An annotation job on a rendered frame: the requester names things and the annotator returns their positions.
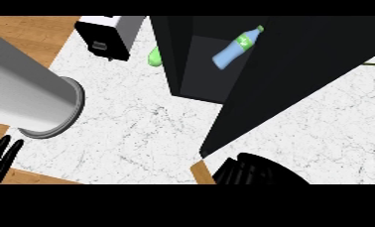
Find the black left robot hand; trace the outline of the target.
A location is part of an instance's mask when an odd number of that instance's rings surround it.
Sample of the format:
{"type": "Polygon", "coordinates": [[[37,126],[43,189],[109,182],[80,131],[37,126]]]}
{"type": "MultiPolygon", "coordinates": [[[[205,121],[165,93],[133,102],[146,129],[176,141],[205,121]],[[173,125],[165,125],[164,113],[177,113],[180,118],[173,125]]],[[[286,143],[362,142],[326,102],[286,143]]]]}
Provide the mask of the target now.
{"type": "Polygon", "coordinates": [[[4,179],[16,155],[24,146],[24,140],[19,139],[12,145],[10,149],[6,149],[10,143],[10,139],[12,137],[9,135],[4,135],[3,138],[0,139],[0,182],[4,179]]]}

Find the black and white appliance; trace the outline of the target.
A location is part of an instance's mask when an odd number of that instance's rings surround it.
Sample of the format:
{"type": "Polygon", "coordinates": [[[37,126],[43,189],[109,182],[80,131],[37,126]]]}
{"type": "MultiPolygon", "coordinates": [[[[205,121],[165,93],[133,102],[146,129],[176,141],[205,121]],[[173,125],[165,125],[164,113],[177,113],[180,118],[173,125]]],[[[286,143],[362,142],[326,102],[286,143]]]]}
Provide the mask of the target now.
{"type": "Polygon", "coordinates": [[[97,57],[128,60],[143,16],[81,16],[75,30],[97,57]]]}

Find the green fruit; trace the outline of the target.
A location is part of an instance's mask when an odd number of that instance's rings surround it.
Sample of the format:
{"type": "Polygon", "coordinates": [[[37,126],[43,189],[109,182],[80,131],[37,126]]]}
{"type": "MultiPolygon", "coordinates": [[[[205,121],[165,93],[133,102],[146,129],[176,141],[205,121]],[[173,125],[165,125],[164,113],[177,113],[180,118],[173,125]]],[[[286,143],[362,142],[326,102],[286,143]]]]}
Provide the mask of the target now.
{"type": "Polygon", "coordinates": [[[161,60],[161,54],[158,48],[154,48],[148,55],[148,64],[151,66],[161,66],[162,60],[161,60]]]}

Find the dark grey cabinet door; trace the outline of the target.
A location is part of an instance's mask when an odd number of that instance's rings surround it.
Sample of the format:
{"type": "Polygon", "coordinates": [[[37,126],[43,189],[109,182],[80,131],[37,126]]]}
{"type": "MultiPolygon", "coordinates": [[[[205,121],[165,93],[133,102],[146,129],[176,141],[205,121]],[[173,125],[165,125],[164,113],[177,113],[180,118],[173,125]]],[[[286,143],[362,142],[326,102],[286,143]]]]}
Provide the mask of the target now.
{"type": "Polygon", "coordinates": [[[199,154],[207,157],[375,57],[375,16],[272,16],[199,154]]]}

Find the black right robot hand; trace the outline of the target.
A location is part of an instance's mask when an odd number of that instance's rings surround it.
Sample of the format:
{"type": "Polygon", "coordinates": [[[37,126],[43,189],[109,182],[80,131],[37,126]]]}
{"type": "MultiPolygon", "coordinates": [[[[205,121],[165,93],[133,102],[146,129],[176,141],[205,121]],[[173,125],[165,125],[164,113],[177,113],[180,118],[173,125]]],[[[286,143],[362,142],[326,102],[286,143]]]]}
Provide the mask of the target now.
{"type": "Polygon", "coordinates": [[[239,153],[227,158],[213,179],[217,184],[306,185],[307,181],[280,164],[254,154],[239,153]]]}

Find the dark grey cabinet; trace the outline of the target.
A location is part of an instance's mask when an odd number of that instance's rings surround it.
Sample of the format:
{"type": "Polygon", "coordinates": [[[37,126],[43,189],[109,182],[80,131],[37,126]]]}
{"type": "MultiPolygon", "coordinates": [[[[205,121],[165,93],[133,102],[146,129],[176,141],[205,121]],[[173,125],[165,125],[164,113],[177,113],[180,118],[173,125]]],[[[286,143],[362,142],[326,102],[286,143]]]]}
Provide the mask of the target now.
{"type": "Polygon", "coordinates": [[[218,69],[213,56],[267,16],[151,16],[151,25],[174,96],[226,102],[252,51],[218,69]]]}

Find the blue water bottle green label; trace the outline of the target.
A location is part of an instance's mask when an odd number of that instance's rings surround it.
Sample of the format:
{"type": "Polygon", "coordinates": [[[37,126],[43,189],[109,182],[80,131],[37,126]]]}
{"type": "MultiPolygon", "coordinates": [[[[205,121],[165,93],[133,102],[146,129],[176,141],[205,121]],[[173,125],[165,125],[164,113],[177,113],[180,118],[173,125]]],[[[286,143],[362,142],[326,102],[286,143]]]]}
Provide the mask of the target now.
{"type": "Polygon", "coordinates": [[[230,62],[248,51],[254,46],[258,36],[264,31],[264,26],[258,25],[252,30],[241,33],[232,40],[229,45],[213,56],[213,63],[218,69],[224,69],[230,62]]]}

